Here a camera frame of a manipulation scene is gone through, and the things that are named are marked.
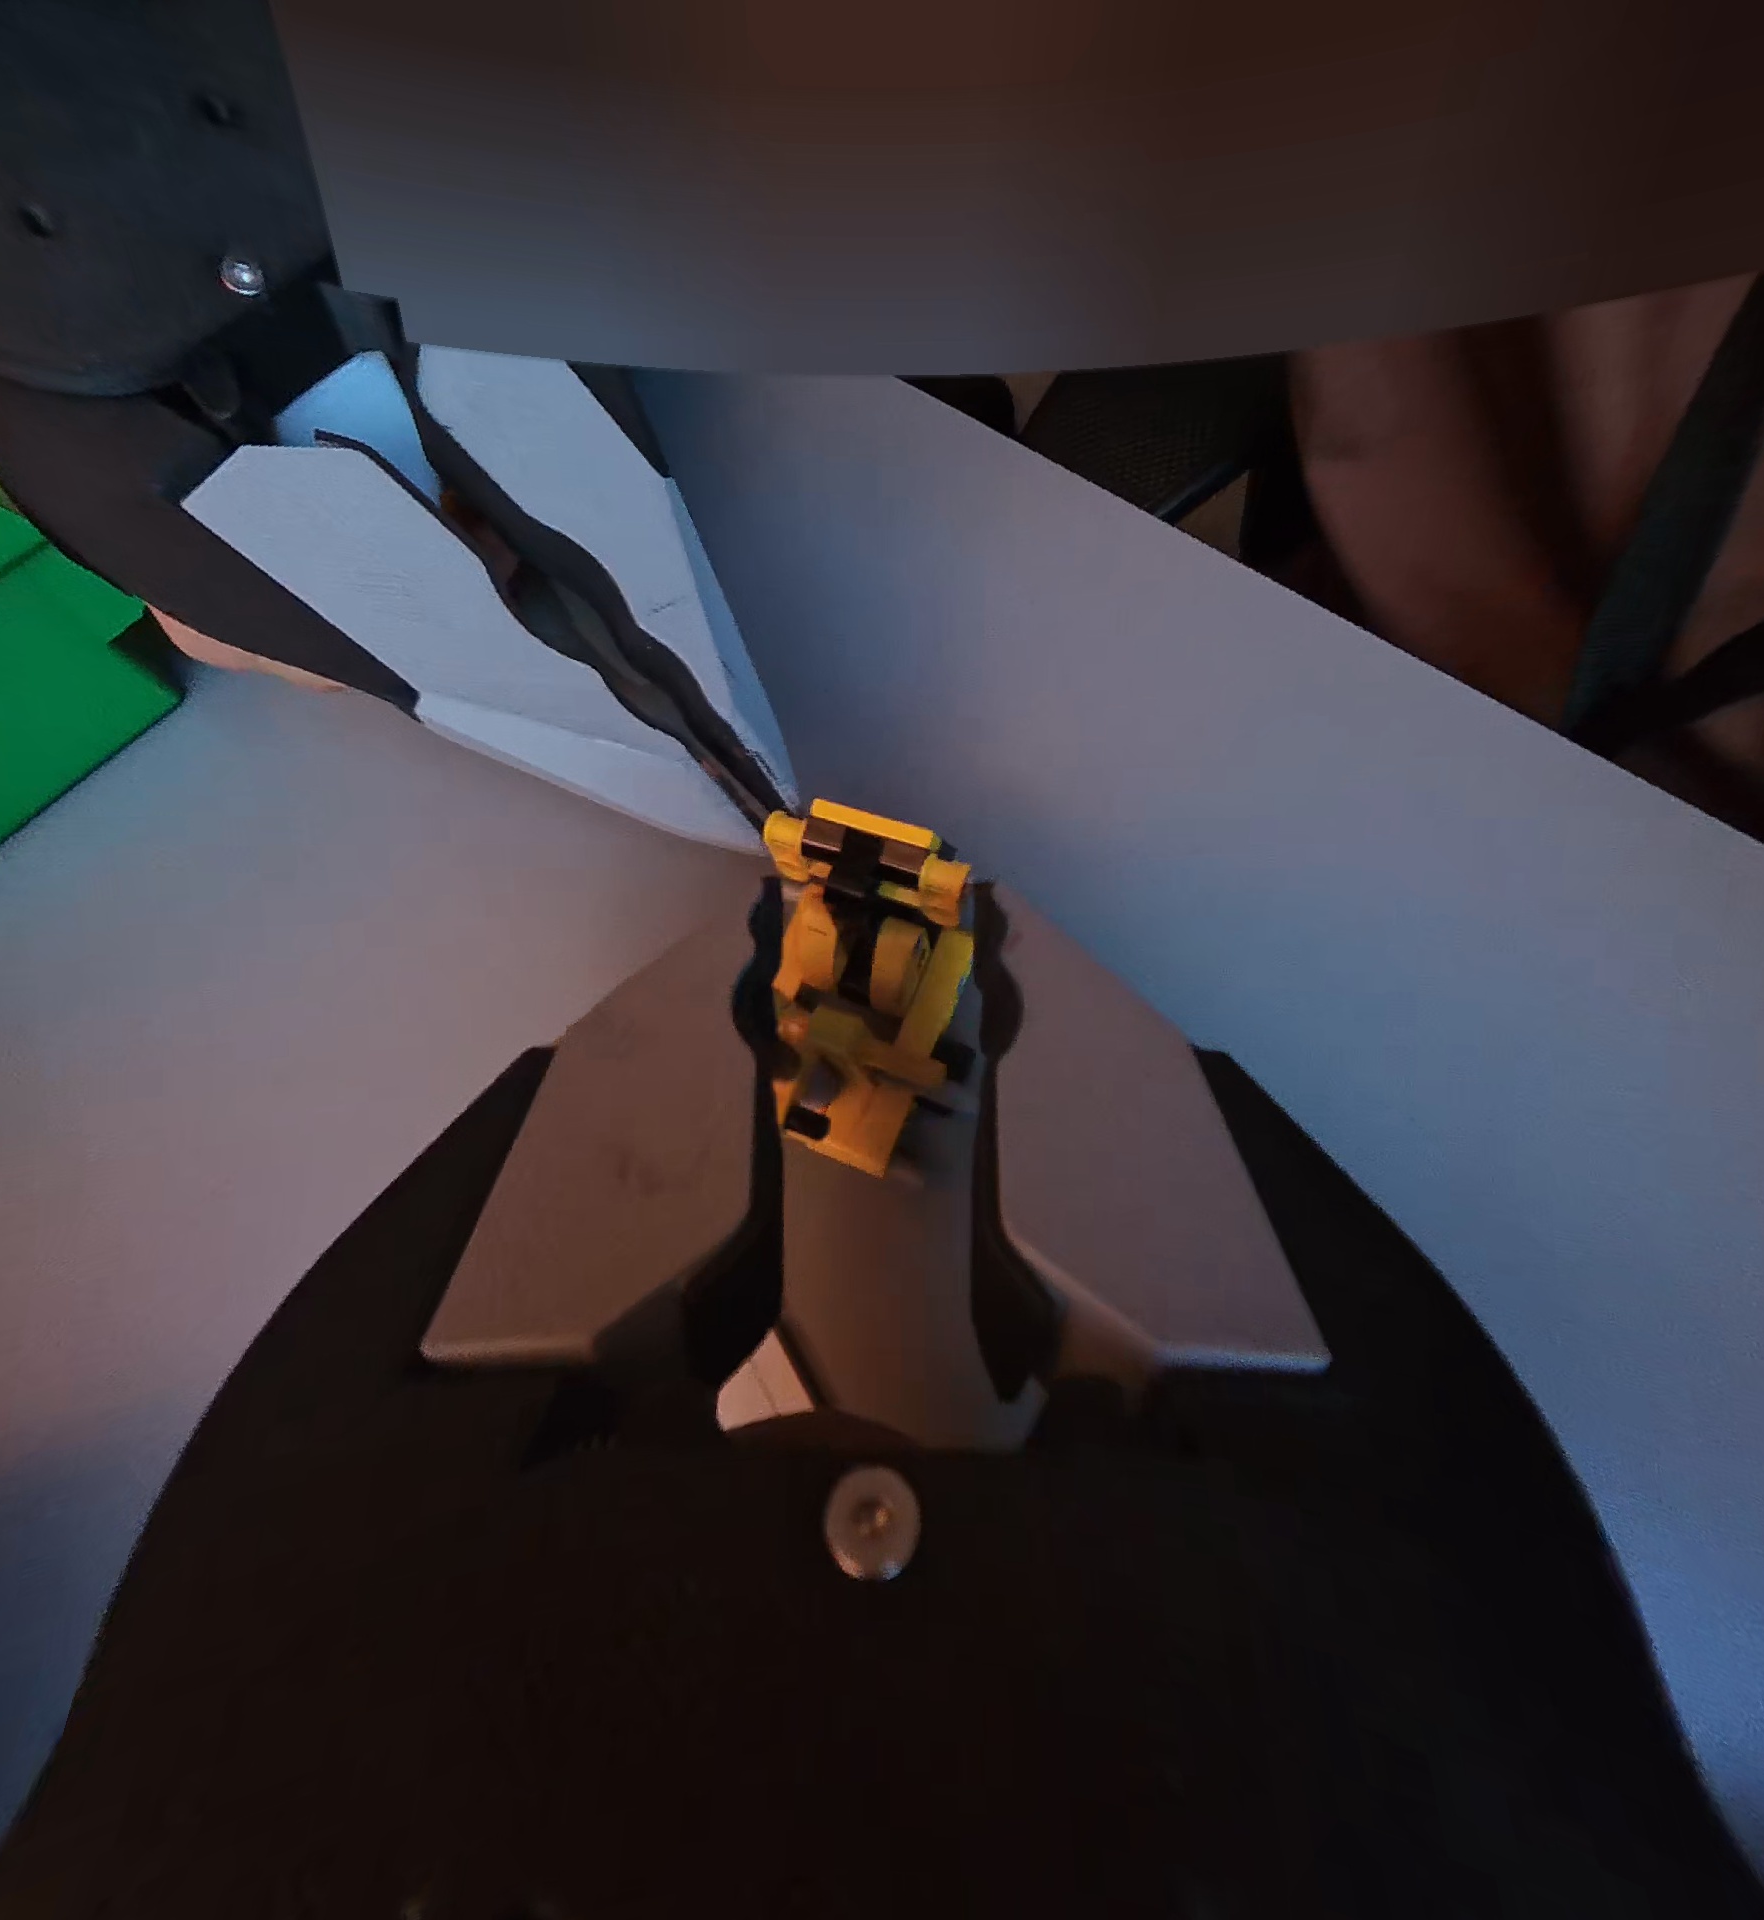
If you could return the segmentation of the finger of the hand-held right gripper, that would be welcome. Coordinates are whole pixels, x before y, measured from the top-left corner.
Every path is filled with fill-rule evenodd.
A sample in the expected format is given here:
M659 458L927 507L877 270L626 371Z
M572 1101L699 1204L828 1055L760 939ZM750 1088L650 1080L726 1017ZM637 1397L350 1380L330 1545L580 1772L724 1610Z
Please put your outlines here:
M486 564L367 451L245 445L184 506L410 683L432 732L654 829L752 848L689 752L529 633Z
M780 727L626 372L419 346L410 410L443 485L516 554L522 622L599 668L750 819L794 811Z

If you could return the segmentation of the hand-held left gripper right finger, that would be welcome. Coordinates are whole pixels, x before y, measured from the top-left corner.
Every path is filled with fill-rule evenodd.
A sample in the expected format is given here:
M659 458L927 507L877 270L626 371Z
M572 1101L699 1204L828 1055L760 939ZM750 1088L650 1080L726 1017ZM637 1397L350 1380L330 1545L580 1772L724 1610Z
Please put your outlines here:
M997 1397L1323 1373L1323 1333L1183 1031L1007 887L976 887L973 937L969 1313Z

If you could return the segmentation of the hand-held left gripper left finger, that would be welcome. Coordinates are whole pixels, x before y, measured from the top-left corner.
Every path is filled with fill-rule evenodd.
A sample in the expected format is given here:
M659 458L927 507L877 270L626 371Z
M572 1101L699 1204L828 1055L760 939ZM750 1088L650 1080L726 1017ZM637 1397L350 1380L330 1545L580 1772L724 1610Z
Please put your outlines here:
M616 1423L713 1423L782 1303L770 986L782 902L703 924L575 1020L420 1338L556 1366Z

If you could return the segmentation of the yellow lego model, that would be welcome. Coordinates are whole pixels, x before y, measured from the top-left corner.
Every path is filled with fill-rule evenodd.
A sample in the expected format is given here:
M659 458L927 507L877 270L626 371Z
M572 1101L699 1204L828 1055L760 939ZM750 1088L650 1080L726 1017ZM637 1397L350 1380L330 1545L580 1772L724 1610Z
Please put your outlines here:
M973 965L973 872L935 829L816 798L761 839L783 892L772 1000L783 1133L882 1177L917 1110L947 1113L973 1051L953 1035Z

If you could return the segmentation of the green box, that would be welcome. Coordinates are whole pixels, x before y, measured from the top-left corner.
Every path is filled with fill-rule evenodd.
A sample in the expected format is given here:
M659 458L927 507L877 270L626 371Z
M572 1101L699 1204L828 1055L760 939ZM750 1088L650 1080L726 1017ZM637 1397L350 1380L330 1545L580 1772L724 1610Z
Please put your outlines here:
M0 485L0 842L181 691L148 612L44 540Z

